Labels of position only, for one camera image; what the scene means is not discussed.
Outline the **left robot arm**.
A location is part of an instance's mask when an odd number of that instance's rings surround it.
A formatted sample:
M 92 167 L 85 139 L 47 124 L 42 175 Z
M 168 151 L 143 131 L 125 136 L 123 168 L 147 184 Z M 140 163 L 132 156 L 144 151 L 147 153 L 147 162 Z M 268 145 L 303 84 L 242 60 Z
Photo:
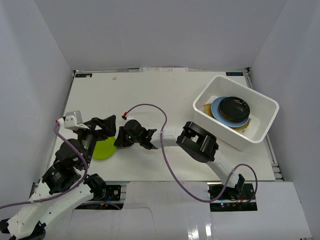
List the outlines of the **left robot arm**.
M 53 164 L 42 176 L 19 212 L 0 222 L 0 231 L 12 240 L 42 240 L 46 230 L 67 211 L 81 205 L 108 205 L 120 200 L 121 186 L 108 185 L 88 174 L 97 142 L 116 134 L 116 116 L 82 121 L 79 111 L 56 120 L 54 133 L 63 141 Z

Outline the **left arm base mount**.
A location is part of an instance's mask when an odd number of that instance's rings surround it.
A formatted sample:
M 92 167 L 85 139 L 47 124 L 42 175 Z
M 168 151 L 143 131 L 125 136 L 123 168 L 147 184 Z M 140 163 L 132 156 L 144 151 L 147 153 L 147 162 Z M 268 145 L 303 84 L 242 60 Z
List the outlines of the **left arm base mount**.
M 85 210 L 121 210 L 122 186 L 119 184 L 107 184 L 98 174 L 88 175 L 84 180 L 88 185 L 93 198 L 79 207 Z

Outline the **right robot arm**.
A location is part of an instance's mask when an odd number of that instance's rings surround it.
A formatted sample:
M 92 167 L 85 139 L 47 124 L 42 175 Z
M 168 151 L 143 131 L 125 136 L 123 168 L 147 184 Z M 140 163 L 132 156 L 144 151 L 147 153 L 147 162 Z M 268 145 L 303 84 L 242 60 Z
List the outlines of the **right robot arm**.
M 158 130 L 146 129 L 135 119 L 128 120 L 119 128 L 114 145 L 128 148 L 134 144 L 147 150 L 180 147 L 219 177 L 229 198 L 236 200 L 244 193 L 245 178 L 236 173 L 235 166 L 219 151 L 217 138 L 192 121 L 186 122 L 182 130 Z

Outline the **lime green plate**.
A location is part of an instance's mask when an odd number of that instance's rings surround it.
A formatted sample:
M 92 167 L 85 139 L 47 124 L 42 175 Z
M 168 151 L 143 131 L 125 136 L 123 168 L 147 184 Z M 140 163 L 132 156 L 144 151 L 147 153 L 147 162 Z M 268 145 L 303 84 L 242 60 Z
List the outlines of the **lime green plate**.
M 114 136 L 109 137 L 106 140 L 98 141 L 96 143 L 92 158 L 95 160 L 106 160 L 110 158 L 117 150 L 114 145 L 116 138 Z

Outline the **black plate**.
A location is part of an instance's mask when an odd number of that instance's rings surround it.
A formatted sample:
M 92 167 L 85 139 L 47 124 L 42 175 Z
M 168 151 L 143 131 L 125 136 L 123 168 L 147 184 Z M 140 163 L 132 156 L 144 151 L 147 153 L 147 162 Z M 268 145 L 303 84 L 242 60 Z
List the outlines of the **black plate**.
M 218 111 L 227 121 L 240 123 L 249 118 L 251 109 L 248 103 L 243 99 L 229 96 L 220 101 Z

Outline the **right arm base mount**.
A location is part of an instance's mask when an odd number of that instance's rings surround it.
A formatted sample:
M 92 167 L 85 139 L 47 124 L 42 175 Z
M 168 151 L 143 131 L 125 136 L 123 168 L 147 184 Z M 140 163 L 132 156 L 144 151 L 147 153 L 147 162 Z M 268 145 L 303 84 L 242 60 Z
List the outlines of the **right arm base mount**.
M 245 183 L 240 194 L 236 194 L 231 188 L 226 188 L 218 200 L 209 204 L 210 211 L 212 213 L 256 212 L 258 207 L 256 197 L 253 196 L 254 186 L 252 183 Z

